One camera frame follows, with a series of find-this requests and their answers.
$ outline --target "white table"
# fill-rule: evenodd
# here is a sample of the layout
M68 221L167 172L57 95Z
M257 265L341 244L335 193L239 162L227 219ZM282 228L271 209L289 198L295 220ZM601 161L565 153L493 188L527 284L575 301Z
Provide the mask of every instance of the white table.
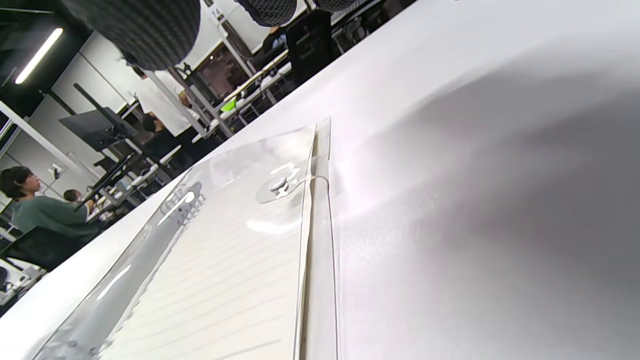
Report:
M341 359L635 358L639 17L419 1L212 153L333 119ZM33 354L170 188L0 319L3 358Z

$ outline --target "office chair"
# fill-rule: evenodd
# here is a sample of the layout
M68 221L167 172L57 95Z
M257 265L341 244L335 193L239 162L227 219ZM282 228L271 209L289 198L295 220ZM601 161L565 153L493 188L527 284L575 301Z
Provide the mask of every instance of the office chair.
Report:
M334 56L331 40L331 14L314 10L287 29L291 74L296 86L329 65Z
M7 286L9 285L9 270L0 266L0 291L6 293Z
M50 272L85 245L85 242L78 239L36 227L0 250L0 259L12 265L14 264L9 258L22 260Z

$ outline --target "monitor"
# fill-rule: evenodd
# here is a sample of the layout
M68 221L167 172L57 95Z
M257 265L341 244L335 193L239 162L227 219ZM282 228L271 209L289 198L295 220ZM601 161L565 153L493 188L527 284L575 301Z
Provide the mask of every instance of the monitor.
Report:
M122 120L113 110L109 108L104 108L104 110L112 116L112 119L116 119L124 126L127 130L126 135L136 136L138 134L137 130ZM96 151L106 149L110 145L123 140L125 136L125 134L115 130L109 119L98 110L69 116L60 119L60 122Z

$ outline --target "green sweater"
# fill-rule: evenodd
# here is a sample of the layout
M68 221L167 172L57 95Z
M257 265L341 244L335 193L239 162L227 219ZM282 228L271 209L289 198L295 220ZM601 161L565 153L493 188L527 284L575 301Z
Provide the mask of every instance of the green sweater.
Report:
M74 211L76 206L52 197L38 196L18 202L13 210L12 222L23 233L40 226L89 242L98 233L98 225L86 223L86 206Z

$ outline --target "ceiling light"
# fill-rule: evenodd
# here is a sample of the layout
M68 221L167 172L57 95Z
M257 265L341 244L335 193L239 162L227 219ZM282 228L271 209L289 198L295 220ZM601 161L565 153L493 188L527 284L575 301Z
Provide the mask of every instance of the ceiling light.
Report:
M53 46L53 44L55 44L56 40L60 37L60 35L62 35L62 28L55 29L51 33L51 35L49 35L49 38L47 39L47 41L45 41L44 44L42 44L42 47L40 48L40 50L38 50L38 52L33 56L31 61L29 61L27 66L24 68L24 70L20 73L20 75L18 75L18 78L15 80L16 84L22 84L22 82L27 78L27 76L29 76L29 74L33 71L33 69L35 69L35 67L38 65L40 60L42 60L45 54L47 54L47 51L49 51L49 49Z

